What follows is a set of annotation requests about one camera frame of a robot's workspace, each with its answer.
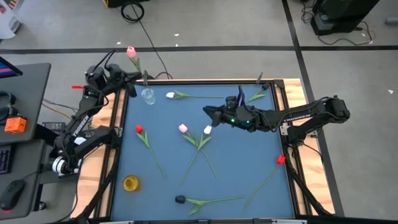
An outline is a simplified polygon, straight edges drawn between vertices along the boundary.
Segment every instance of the red flower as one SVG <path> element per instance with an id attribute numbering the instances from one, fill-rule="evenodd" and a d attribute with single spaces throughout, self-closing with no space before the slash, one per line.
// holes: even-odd
<path id="1" fill-rule="evenodd" d="M 144 128 L 141 125 L 136 126 L 136 133 L 141 134 L 143 132 Z"/>
<path id="2" fill-rule="evenodd" d="M 278 164 L 283 164 L 285 162 L 286 157 L 283 155 L 278 156 L 278 159 L 276 159 L 276 163 Z"/>

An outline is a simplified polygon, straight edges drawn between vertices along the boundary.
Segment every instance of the concrete floor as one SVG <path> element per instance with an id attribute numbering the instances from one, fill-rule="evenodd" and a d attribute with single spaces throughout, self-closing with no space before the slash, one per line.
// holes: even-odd
<path id="1" fill-rule="evenodd" d="M 309 24 L 300 20 L 302 5 L 288 0 L 301 46 L 322 46 Z M 156 47 L 265 45 L 293 46 L 281 1 L 276 0 L 150 0 L 142 20 Z M 398 16 L 398 2 L 382 0 L 365 18 L 376 32 L 372 45 L 397 45 L 398 27 L 387 27 L 387 16 Z M 117 9 L 97 0 L 30 0 L 20 11 L 24 21 L 18 35 L 0 43 L 2 49 L 89 49 L 150 47 L 139 24 L 127 24 Z M 333 42 L 348 37 L 365 41 L 361 32 L 325 37 Z M 337 45 L 349 45 L 341 42 Z M 398 139 L 398 51 L 302 52 L 315 98 L 339 95 L 352 117 L 345 124 L 329 124 L 325 137 L 338 190 L 347 217 L 398 219 L 395 162 Z M 14 64 L 50 62 L 52 70 L 45 97 L 77 106 L 83 72 L 104 54 L 1 55 Z M 163 70 L 155 53 L 139 53 L 151 74 Z M 161 52 L 174 78 L 301 78 L 294 51 Z M 112 58 L 133 70 L 125 54 Z M 41 121 L 65 121 L 46 108 Z M 48 185 L 44 199 L 49 209 L 30 214 L 19 223 L 52 222 L 70 210 L 73 185 Z M 15 223 L 15 220 L 2 223 Z"/>

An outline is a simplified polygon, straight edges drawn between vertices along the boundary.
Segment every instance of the flower stem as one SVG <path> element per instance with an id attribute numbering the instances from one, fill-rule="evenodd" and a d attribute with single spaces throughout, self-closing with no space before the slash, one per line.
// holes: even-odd
<path id="1" fill-rule="evenodd" d="M 149 150 L 150 150 L 150 153 L 152 153 L 152 155 L 154 156 L 154 158 L 156 160 L 156 163 L 157 163 L 157 166 L 159 167 L 160 171 L 162 172 L 164 178 L 167 179 L 166 173 L 163 171 L 162 166 L 160 165 L 159 161 L 157 160 L 157 157 L 156 157 L 155 153 L 153 152 L 153 150 L 151 148 L 149 148 Z"/>
<path id="2" fill-rule="evenodd" d="M 266 184 L 266 183 L 268 182 L 268 180 L 271 179 L 271 177 L 274 175 L 274 173 L 275 173 L 275 171 L 276 171 L 277 168 L 278 168 L 278 164 L 276 164 L 274 170 L 272 171 L 272 173 L 271 173 L 271 175 L 268 177 L 268 179 L 267 179 L 266 181 L 264 181 L 262 184 L 260 184 L 260 186 L 258 186 L 258 187 L 254 190 L 254 192 L 250 195 L 250 198 L 249 198 L 248 202 L 246 203 L 246 206 L 244 207 L 244 210 L 243 210 L 243 211 L 246 211 L 246 209 L 248 208 L 248 206 L 249 206 L 249 204 L 250 204 L 251 198 L 253 198 L 253 195 L 254 195 L 264 184 Z"/>
<path id="3" fill-rule="evenodd" d="M 223 96 L 192 96 L 192 95 L 189 95 L 189 97 L 195 97 L 195 98 L 224 98 Z"/>
<path id="4" fill-rule="evenodd" d="M 188 169 L 187 169 L 187 171 L 185 171 L 184 177 L 182 177 L 182 180 L 181 180 L 181 182 L 180 182 L 180 185 L 182 185 L 182 183 L 183 183 L 184 180 L 185 180 L 185 177 L 186 177 L 187 174 L 188 174 L 188 171 L 191 169 L 192 162 L 193 162 L 193 160 L 195 159 L 195 157 L 197 156 L 198 151 L 199 151 L 199 150 L 196 150 L 195 155 L 193 155 L 193 158 L 191 159 L 191 162 L 189 163 Z"/>
<path id="5" fill-rule="evenodd" d="M 218 179 L 217 174 L 216 174 L 216 171 L 214 170 L 213 165 L 211 164 L 209 157 L 206 155 L 205 152 L 203 152 L 203 150 L 200 149 L 200 151 L 201 151 L 201 153 L 203 153 L 203 155 L 205 155 L 205 157 L 206 157 L 206 159 L 207 159 L 207 162 L 209 163 L 210 168 L 211 168 L 211 170 L 213 171 L 214 176 L 216 177 L 216 179 Z"/>
<path id="6" fill-rule="evenodd" d="M 216 200 L 209 200 L 207 202 L 220 202 L 220 201 L 225 201 L 225 200 L 232 200 L 232 199 L 237 199 L 237 198 L 243 198 L 244 195 L 237 196 L 237 197 L 230 197 L 230 198 L 222 198 L 222 199 L 216 199 Z"/>

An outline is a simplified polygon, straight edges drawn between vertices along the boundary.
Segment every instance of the glass cup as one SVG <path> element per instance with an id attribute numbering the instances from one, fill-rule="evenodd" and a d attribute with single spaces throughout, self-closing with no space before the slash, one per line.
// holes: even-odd
<path id="1" fill-rule="evenodd" d="M 141 96 L 147 104 L 153 105 L 155 103 L 155 93 L 153 89 L 150 88 L 144 89 L 141 92 Z"/>

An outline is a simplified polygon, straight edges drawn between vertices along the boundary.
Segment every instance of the wooden table frame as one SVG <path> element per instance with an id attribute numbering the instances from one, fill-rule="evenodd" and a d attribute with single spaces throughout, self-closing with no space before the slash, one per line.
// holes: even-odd
<path id="1" fill-rule="evenodd" d="M 234 80 L 149 80 L 151 85 L 175 85 L 175 84 L 189 84 L 189 85 L 237 85 L 237 84 L 255 84 L 255 79 L 234 79 Z M 284 80 L 269 80 L 263 79 L 262 82 L 271 83 L 271 92 L 273 93 L 274 106 L 280 110 L 285 107 L 295 107 L 304 105 L 305 96 L 301 86 L 300 79 L 284 79 Z M 100 125 L 104 126 L 124 126 L 124 115 L 128 104 L 128 95 L 125 91 L 120 91 L 114 96 L 108 96 L 109 105 L 104 107 L 94 118 L 93 127 Z M 305 122 L 305 120 L 295 121 L 295 125 Z M 307 137 L 305 144 L 318 150 L 317 139 Z M 293 150 L 298 150 L 296 156 L 292 157 Z M 92 153 L 90 157 L 85 159 L 83 164 L 79 182 L 78 182 L 78 205 L 71 217 L 75 217 L 82 212 L 84 207 L 90 202 L 92 196 L 95 194 L 98 186 L 106 174 L 109 172 L 115 158 L 118 158 L 118 152 L 108 147 L 101 147 L 96 152 Z M 294 165 L 297 173 L 305 181 L 307 187 L 312 194 L 322 204 L 322 206 L 331 213 L 335 212 L 335 207 L 342 211 L 340 198 L 337 195 L 332 196 L 328 181 L 326 178 L 324 166 L 330 163 L 327 156 L 324 158 L 324 164 L 320 156 L 305 146 L 300 146 L 298 149 L 289 149 L 290 160 Z M 292 196 L 292 203 L 295 215 L 315 215 L 315 211 L 309 205 L 308 201 L 301 193 L 297 184 L 289 177 L 289 189 Z M 113 207 L 113 193 L 114 182 L 110 183 L 106 192 L 103 195 L 102 201 L 97 205 L 97 209 L 91 214 L 92 217 L 111 217 Z"/>

